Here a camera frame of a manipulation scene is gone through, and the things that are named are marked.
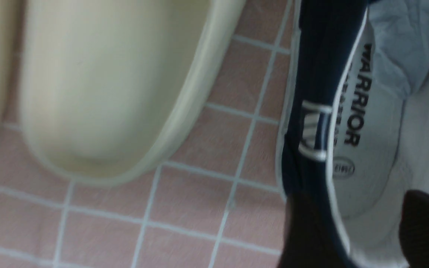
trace white stripe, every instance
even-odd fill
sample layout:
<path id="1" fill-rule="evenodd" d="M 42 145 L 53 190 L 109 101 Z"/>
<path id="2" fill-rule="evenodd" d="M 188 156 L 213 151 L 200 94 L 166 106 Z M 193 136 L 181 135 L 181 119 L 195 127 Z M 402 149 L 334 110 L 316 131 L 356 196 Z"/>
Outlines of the white stripe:
<path id="1" fill-rule="evenodd" d="M 315 147 L 315 139 L 306 140 L 305 144 L 313 149 Z"/>
<path id="2" fill-rule="evenodd" d="M 304 117 L 304 125 L 307 124 L 318 124 L 319 123 L 320 114 L 318 112 L 314 112 L 311 114 L 306 114 Z"/>
<path id="3" fill-rule="evenodd" d="M 277 132 L 276 142 L 276 157 L 275 157 L 275 170 L 276 170 L 276 183 L 281 192 L 281 197 L 284 202 L 287 201 L 286 193 L 282 182 L 282 151 L 284 149 L 284 135 L 287 133 L 289 119 L 294 100 L 294 93 L 296 89 L 296 79 L 298 71 L 299 60 L 299 44 L 301 29 L 299 29 L 299 17 L 301 10 L 302 0 L 295 1 L 294 19 L 293 19 L 293 35 L 291 38 L 291 61 L 289 64 L 289 75 L 286 83 L 286 91 L 284 93 L 284 103 L 281 113 L 280 127 Z"/>
<path id="4" fill-rule="evenodd" d="M 315 127 L 311 127 L 311 128 L 305 128 L 302 131 L 302 138 L 303 139 L 307 139 L 308 137 L 314 137 L 314 141 L 315 141 L 315 134 L 317 133 L 317 126 Z"/>
<path id="5" fill-rule="evenodd" d="M 323 112 L 324 114 L 331 114 L 332 107 L 328 105 L 320 105 L 318 103 L 313 103 L 308 100 L 302 101 L 302 107 L 315 112 Z"/>
<path id="6" fill-rule="evenodd" d="M 314 160 L 323 162 L 325 161 L 326 153 L 325 151 L 318 151 L 304 146 L 303 144 L 299 144 L 299 152 L 303 154 L 303 156 Z"/>

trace sneaker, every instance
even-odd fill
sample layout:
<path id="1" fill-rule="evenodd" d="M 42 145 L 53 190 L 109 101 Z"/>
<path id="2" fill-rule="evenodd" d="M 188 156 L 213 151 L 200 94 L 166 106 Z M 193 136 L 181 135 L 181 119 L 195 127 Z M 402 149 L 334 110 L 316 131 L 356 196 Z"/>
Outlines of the sneaker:
<path id="1" fill-rule="evenodd" d="M 429 74 L 407 99 L 372 79 L 368 5 L 296 1 L 276 176 L 284 198 L 307 197 L 345 267 L 406 268 L 403 198 L 429 194 Z"/>

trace tile grout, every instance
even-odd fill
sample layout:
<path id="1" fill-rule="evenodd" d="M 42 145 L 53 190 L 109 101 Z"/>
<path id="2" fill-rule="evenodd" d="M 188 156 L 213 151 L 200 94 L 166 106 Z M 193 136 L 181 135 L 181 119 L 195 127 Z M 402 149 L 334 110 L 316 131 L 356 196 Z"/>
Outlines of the tile grout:
<path id="1" fill-rule="evenodd" d="M 234 182 L 236 180 L 236 178 L 234 176 L 225 175 L 223 173 L 218 173 L 215 171 L 209 171 L 209 170 L 205 170 L 205 169 L 194 167 L 194 166 L 189 166 L 189 165 L 174 162 L 174 161 L 166 161 L 162 165 L 163 166 L 169 166 L 171 168 L 177 168 L 180 170 L 189 171 L 192 173 L 197 173 L 200 175 L 210 176 L 212 178 L 221 179 L 221 180 L 225 180 L 225 181 Z M 259 183 L 259 182 L 255 182 L 255 181 L 251 181 L 251 180 L 247 180 L 247 179 L 243 179 L 243 178 L 238 178 L 237 180 L 238 180 L 238 183 L 243 184 L 243 185 L 248 185 L 248 186 L 251 186 L 251 187 L 254 187 L 254 188 L 257 188 L 260 190 L 265 190 L 268 192 L 279 193 L 279 188 L 277 186 L 265 185 L 263 183 Z"/>
<path id="2" fill-rule="evenodd" d="M 138 234 L 137 244 L 133 253 L 133 259 L 130 266 L 131 268 L 136 268 L 137 266 L 138 257 L 140 256 L 140 251 L 142 249 L 143 238 L 145 237 L 145 230 L 147 228 L 147 224 L 150 218 L 150 212 L 152 210 L 153 200 L 155 199 L 155 192 L 160 181 L 161 173 L 162 166 L 160 165 L 156 168 L 155 174 L 153 175 L 152 188 L 150 189 L 150 195 L 148 198 L 147 207 L 145 209 L 145 215 L 143 215 L 142 226 L 140 227 L 140 233 Z"/>
<path id="3" fill-rule="evenodd" d="M 218 110 L 221 112 L 228 112 L 229 114 L 233 114 L 233 115 L 239 115 L 241 117 L 246 117 L 246 118 L 251 118 L 251 119 L 255 118 L 258 121 L 269 123 L 269 124 L 275 124 L 275 125 L 279 124 L 278 120 L 275 120 L 275 119 L 272 119 L 269 117 L 261 117 L 261 116 L 256 117 L 254 114 L 250 114 L 249 112 L 237 110 L 235 108 L 231 108 L 231 107 L 224 106 L 224 105 L 219 105 L 219 104 L 212 103 L 212 102 L 207 102 L 205 104 L 205 107 L 215 109 L 215 110 Z"/>
<path id="4" fill-rule="evenodd" d="M 17 258 L 23 261 L 28 261 L 37 265 L 43 265 L 50 267 L 53 263 L 52 260 L 41 259 L 31 254 L 27 254 L 21 251 L 14 251 L 12 249 L 0 248 L 0 255 L 8 256 L 11 258 Z"/>
<path id="5" fill-rule="evenodd" d="M 277 36 L 276 36 L 276 41 L 274 42 L 274 47 L 278 48 L 279 44 L 281 43 L 281 39 L 282 36 L 284 35 L 284 31 L 286 29 L 286 24 L 287 24 L 287 19 L 289 17 L 289 12 L 292 6 L 292 0 L 287 0 L 286 3 L 286 7 L 284 10 L 284 14 L 283 14 L 283 18 L 281 21 L 281 26 L 279 27 L 279 30 L 277 32 Z M 256 125 L 256 117 L 259 116 L 259 112 L 261 110 L 263 101 L 264 101 L 264 96 L 266 94 L 266 90 L 267 90 L 267 86 L 269 85 L 269 80 L 271 79 L 271 74 L 274 68 L 274 62 L 276 60 L 276 50 L 272 50 L 271 52 L 271 58 L 269 59 L 269 63 L 266 69 L 266 74 L 264 75 L 264 81 L 261 87 L 261 91 L 259 93 L 259 99 L 257 101 L 257 105 L 256 105 L 256 109 L 254 111 L 254 117 L 251 119 L 251 125 L 249 126 L 249 130 L 246 136 L 246 141 L 245 141 L 245 145 L 243 147 L 243 151 L 241 153 L 241 157 L 238 163 L 238 168 L 236 170 L 235 173 L 235 180 L 233 182 L 233 186 L 231 188 L 231 192 L 229 194 L 228 197 L 228 201 L 226 202 L 226 208 L 225 208 L 225 213 L 223 214 L 223 219 L 221 221 L 220 227 L 219 227 L 219 231 L 218 231 L 218 236 L 216 238 L 216 242 L 214 244 L 213 247 L 213 251 L 211 253 L 211 258 L 210 258 L 210 263 L 208 265 L 208 268 L 213 268 L 213 266 L 215 265 L 215 261 L 216 261 L 216 256 L 218 254 L 218 248 L 219 248 L 219 244 L 223 238 L 223 232 L 225 230 L 225 226 L 226 226 L 226 221 L 228 220 L 228 215 L 229 215 L 229 211 L 230 211 L 230 205 L 234 203 L 234 199 L 235 199 L 235 192 L 236 192 L 236 188 L 237 188 L 237 184 L 239 181 L 239 178 L 241 176 L 241 172 L 243 171 L 243 166 L 244 166 L 244 162 L 245 162 L 245 158 L 247 155 L 247 151 L 249 149 L 249 146 L 251 144 L 251 139 L 252 139 L 252 135 L 254 133 L 254 129 L 255 129 L 255 125 Z"/>
<path id="6" fill-rule="evenodd" d="M 255 46 L 255 47 L 264 48 L 264 49 L 271 50 L 271 51 L 276 51 L 276 52 L 281 53 L 281 54 L 285 54 L 285 55 L 291 54 L 291 51 L 289 49 L 282 48 L 279 46 L 276 47 L 275 45 L 268 44 L 266 42 L 259 41 L 256 39 L 252 39 L 249 37 L 241 36 L 238 34 L 233 35 L 232 39 L 236 40 L 236 41 L 240 41 L 240 42 L 245 43 L 245 44 L 250 44 L 250 45 Z"/>
<path id="7" fill-rule="evenodd" d="M 53 268 L 58 268 L 59 262 L 61 260 L 61 251 L 63 247 L 65 227 L 67 224 L 67 215 L 69 212 L 70 200 L 72 199 L 72 195 L 74 192 L 74 186 L 75 186 L 75 182 L 71 181 L 69 183 L 69 186 L 67 187 L 66 197 L 64 198 L 64 205 L 61 213 L 61 221 L 59 222 L 58 233 L 57 233 L 56 249 L 55 249 L 54 258 L 53 258 Z"/>
<path id="8" fill-rule="evenodd" d="M 22 199 L 24 199 L 24 200 L 27 200 L 27 197 L 28 197 L 27 194 L 19 192 L 19 191 L 13 192 L 12 195 L 14 197 L 22 197 Z M 58 205 L 54 201 L 47 201 L 41 197 L 31 197 L 31 200 L 28 200 L 28 201 L 34 202 L 36 199 L 39 199 L 38 203 L 41 205 L 49 205 L 50 207 L 57 207 L 57 205 Z M 101 211 L 101 210 L 97 210 L 97 209 L 90 209 L 90 208 L 85 208 L 85 207 L 77 207 L 77 206 L 73 206 L 73 205 L 68 206 L 68 211 L 79 212 L 79 213 L 84 213 L 87 215 L 94 215 L 94 216 L 104 217 L 104 218 L 108 218 L 108 219 L 120 220 L 120 221 L 130 222 L 130 223 L 134 223 L 134 224 L 141 224 L 143 222 L 143 220 L 140 218 L 128 217 L 128 216 L 123 216 L 123 215 L 119 215 L 116 213 L 105 212 L 105 211 Z M 197 237 L 199 239 L 205 239 L 205 240 L 210 240 L 210 241 L 216 241 L 217 240 L 217 237 L 212 235 L 212 234 L 206 234 L 206 233 L 202 233 L 202 232 L 198 232 L 198 231 L 194 231 L 194 230 L 184 229 L 182 227 L 177 227 L 177 226 L 173 226 L 171 224 L 165 224 L 165 223 L 161 223 L 161 222 L 153 222 L 153 221 L 147 220 L 146 226 L 160 228 L 160 229 L 172 231 L 172 232 L 187 235 L 187 236 L 193 236 L 193 237 Z M 246 248 L 246 249 L 256 251 L 256 252 L 263 252 L 263 253 L 267 253 L 267 254 L 271 254 L 271 255 L 279 255 L 279 251 L 277 251 L 275 249 L 266 248 L 263 246 L 258 246 L 256 244 L 238 241 L 235 239 L 222 238 L 220 240 L 220 243 L 230 244 L 230 245 L 238 246 L 240 248 Z M 28 253 L 15 251 L 13 249 L 0 248 L 0 254 L 5 255 L 5 256 L 9 256 L 9 257 L 13 257 L 13 258 L 19 258 L 19 259 L 22 259 L 25 261 L 29 260 L 33 263 L 41 264 L 40 258 L 32 256 Z M 52 261 L 42 260 L 42 261 L 46 262 L 47 266 L 53 266 L 53 264 L 54 264 L 53 260 Z M 59 268 L 89 268 L 86 266 L 80 266 L 80 265 L 63 263 L 63 262 L 59 262 L 58 267 Z"/>
<path id="9" fill-rule="evenodd" d="M 112 218 L 112 219 L 119 219 L 119 220 L 125 220 L 125 221 L 130 221 L 133 223 L 138 223 L 138 224 L 142 224 L 141 227 L 141 231 L 137 240 L 137 245 L 136 245 L 136 251 L 134 252 L 134 256 L 133 256 L 133 262 L 131 265 L 131 268 L 136 268 L 136 263 L 138 261 L 138 256 L 140 254 L 140 250 L 143 244 L 143 237 L 144 237 L 144 233 L 145 233 L 145 229 L 147 226 L 150 227 L 158 227 L 158 228 L 162 228 L 162 229 L 168 229 L 177 233 L 181 233 L 181 234 L 185 234 L 185 235 L 191 235 L 191 236 L 196 236 L 202 239 L 208 239 L 208 240 L 216 240 L 215 242 L 215 246 L 213 248 L 213 252 L 212 252 L 212 256 L 211 256 L 211 260 L 210 260 L 210 265 L 209 268 L 212 268 L 214 265 L 214 262 L 216 260 L 216 255 L 217 255 L 217 250 L 219 247 L 220 243 L 226 243 L 226 244 L 231 244 L 231 245 L 235 245 L 235 246 L 239 246 L 242 248 L 248 248 L 254 251 L 259 251 L 259 252 L 264 252 L 264 253 L 269 253 L 269 254 L 275 254 L 278 255 L 280 254 L 279 251 L 276 251 L 274 249 L 270 249 L 270 248 L 264 248 L 262 246 L 257 246 L 254 244 L 249 244 L 249 243 L 245 243 L 245 242 L 241 242 L 241 241 L 236 241 L 235 239 L 225 239 L 223 238 L 223 230 L 229 215 L 229 207 L 233 202 L 234 199 L 234 195 L 235 195 L 235 191 L 237 188 L 237 184 L 241 183 L 241 184 L 245 184 L 245 185 L 250 185 L 252 187 L 256 187 L 256 188 L 261 188 L 263 190 L 267 190 L 267 191 L 273 191 L 273 192 L 278 192 L 279 190 L 277 189 L 277 187 L 273 187 L 273 186 L 269 186 L 269 185 L 264 185 L 261 183 L 257 183 L 257 182 L 253 182 L 253 181 L 249 181 L 249 180 L 244 180 L 240 178 L 241 172 L 242 172 L 242 168 L 244 166 L 244 161 L 245 161 L 245 157 L 247 154 L 247 151 L 249 149 L 250 143 L 251 143 L 251 139 L 252 139 L 252 134 L 254 132 L 255 129 L 255 125 L 256 122 L 265 122 L 268 124 L 276 124 L 279 125 L 279 121 L 278 120 L 274 120 L 274 119 L 270 119 L 270 118 L 266 118 L 266 117 L 261 117 L 259 116 L 259 112 L 264 100 L 264 95 L 266 93 L 266 89 L 267 89 L 267 85 L 269 83 L 273 68 L 274 68 L 274 61 L 276 59 L 276 53 L 281 53 L 281 54 L 290 54 L 290 51 L 288 49 L 284 49 L 279 47 L 279 44 L 281 42 L 282 36 L 284 34 L 285 31 L 285 27 L 286 27 L 286 21 L 288 19 L 288 14 L 289 14 L 289 10 L 290 7 L 292 5 L 292 0 L 288 0 L 287 5 L 286 5 L 286 10 L 284 13 L 284 17 L 283 20 L 281 22 L 281 27 L 279 29 L 278 32 L 278 36 L 276 37 L 276 41 L 274 43 L 274 45 L 271 44 L 267 44 L 264 43 L 262 41 L 258 41 L 255 39 L 250 39 L 247 37 L 243 37 L 243 36 L 239 36 L 239 35 L 234 35 L 232 39 L 240 41 L 240 42 L 244 42 L 246 44 L 250 44 L 256 47 L 261 47 L 264 49 L 268 49 L 271 50 L 271 58 L 269 60 L 269 64 L 268 64 L 268 68 L 266 71 L 266 74 L 264 76 L 264 83 L 262 85 L 261 88 L 261 93 L 259 95 L 259 99 L 258 99 L 258 103 L 255 109 L 255 113 L 254 114 L 250 114 L 248 112 L 244 112 L 244 111 L 240 111 L 237 109 L 233 109 L 230 107 L 226 107 L 223 105 L 217 105 L 214 103 L 206 103 L 206 107 L 210 107 L 219 111 L 223 111 L 223 112 L 228 112 L 231 114 L 235 114 L 235 115 L 240 115 L 243 117 L 247 117 L 252 119 L 250 128 L 248 130 L 248 134 L 246 137 L 246 141 L 245 141 L 245 146 L 243 147 L 243 151 L 242 151 L 242 155 L 240 158 L 240 162 L 238 163 L 238 168 L 236 170 L 236 174 L 234 177 L 232 176 L 228 176 L 228 175 L 223 175 L 221 173 L 217 173 L 217 172 L 211 172 L 211 171 L 207 171 L 201 168 L 196 168 L 196 167 L 192 167 L 192 166 L 188 166 L 188 165 L 179 165 L 178 163 L 164 163 L 163 165 L 166 166 L 172 166 L 174 168 L 181 168 L 181 169 L 185 169 L 185 170 L 189 170 L 189 171 L 194 171 L 197 173 L 204 173 L 206 175 L 212 176 L 214 178 L 220 178 L 220 179 L 225 179 L 225 180 L 229 180 L 233 182 L 231 191 L 230 191 L 230 195 L 228 197 L 228 201 L 226 204 L 226 208 L 225 208 L 225 214 L 223 215 L 223 219 L 220 225 L 220 229 L 218 231 L 218 235 L 217 236 L 212 236 L 210 234 L 204 234 L 204 233 L 199 233 L 196 231 L 192 231 L 192 230 L 183 230 L 181 228 L 178 228 L 176 226 L 172 226 L 170 224 L 162 224 L 162 223 L 157 223 L 157 222 L 150 222 L 148 220 L 149 215 L 150 215 L 150 209 L 151 206 L 153 204 L 153 197 L 155 196 L 155 191 L 156 191 L 156 187 L 158 184 L 158 181 L 160 179 L 159 177 L 159 173 L 161 170 L 161 166 L 159 166 L 157 168 L 157 172 L 158 172 L 158 178 L 154 178 L 154 182 L 153 182 L 153 186 L 152 186 L 152 191 L 150 192 L 150 198 L 146 207 L 146 212 L 143 218 L 143 221 L 140 221 L 139 219 L 136 218 L 131 218 L 131 217 L 126 217 L 126 216 L 122 216 L 122 215 L 118 215 L 116 213 L 110 213 L 110 212 L 104 212 L 104 211 L 100 211 L 97 209 L 85 209 L 83 207 L 76 207 L 76 206 L 71 206 L 70 205 L 70 198 L 73 194 L 73 187 L 74 187 L 74 183 L 71 182 L 68 188 L 68 193 L 66 195 L 66 198 L 64 200 L 64 204 L 63 205 L 59 205 L 56 204 L 55 202 L 50 202 L 50 201 L 46 201 L 43 198 L 39 198 L 39 197 L 33 197 L 30 194 L 27 194 L 23 197 L 23 195 L 25 194 L 24 192 L 19 192 L 19 191 L 15 191 L 12 189 L 5 189 L 4 187 L 0 187 L 0 192 L 8 194 L 8 195 L 13 195 L 15 197 L 23 197 L 25 200 L 29 200 L 31 202 L 34 202 L 37 200 L 37 202 L 39 204 L 42 205 L 49 205 L 50 207 L 58 207 L 58 208 L 63 208 L 63 212 L 62 212 L 62 216 L 61 216 L 61 222 L 60 222 L 60 229 L 58 231 L 58 239 L 57 239 L 57 246 L 56 246 L 56 252 L 54 254 L 54 260 L 52 262 L 53 267 L 54 268 L 85 268 L 83 266 L 78 266 L 78 265 L 73 265 L 73 264 L 67 264 L 67 263 L 60 263 L 60 254 L 61 254 L 61 248 L 62 248 L 62 243 L 63 243 L 63 235 L 64 235 L 64 229 L 65 229 L 65 225 L 67 222 L 67 213 L 69 211 L 74 211 L 74 212 L 80 212 L 80 213 L 85 213 L 85 214 L 89 214 L 89 215 L 96 215 L 96 216 L 100 216 L 100 217 L 107 217 L 107 218 Z M 13 124 L 13 123 L 3 123 L 2 125 L 3 127 L 5 127 L 6 129 L 10 129 L 13 131 L 21 131 L 21 128 L 18 124 Z"/>
<path id="10" fill-rule="evenodd" d="M 256 252 L 262 252 L 262 253 L 276 255 L 276 256 L 279 256 L 281 254 L 281 251 L 277 249 L 266 248 L 265 246 L 257 246 L 256 244 L 251 244 L 251 243 L 240 243 L 238 240 L 235 240 L 235 239 L 227 239 L 224 237 L 221 239 L 221 242 L 232 246 L 238 246 L 240 248 L 250 249 Z"/>
<path id="11" fill-rule="evenodd" d="M 91 209 L 91 208 L 86 208 L 86 207 L 79 207 L 79 206 L 74 206 L 74 205 L 69 206 L 69 211 L 85 214 L 88 216 L 103 217 L 103 218 L 108 218 L 108 219 L 114 219 L 114 220 L 134 223 L 134 224 L 142 224 L 142 222 L 143 222 L 143 219 L 141 219 L 141 218 L 124 216 L 124 215 L 120 215 L 120 214 L 113 213 L 113 212 L 107 212 L 107 211 L 103 211 L 103 210 Z"/>

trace shoe insole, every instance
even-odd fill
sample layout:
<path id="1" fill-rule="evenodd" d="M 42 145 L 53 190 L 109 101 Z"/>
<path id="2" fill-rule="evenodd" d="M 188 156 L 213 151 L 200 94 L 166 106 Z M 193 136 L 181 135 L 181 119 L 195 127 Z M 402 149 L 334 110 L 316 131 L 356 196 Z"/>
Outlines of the shoe insole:
<path id="1" fill-rule="evenodd" d="M 340 214 L 361 215 L 388 182 L 398 147 L 403 100 L 372 81 L 373 31 L 366 25 L 342 88 L 333 177 Z"/>

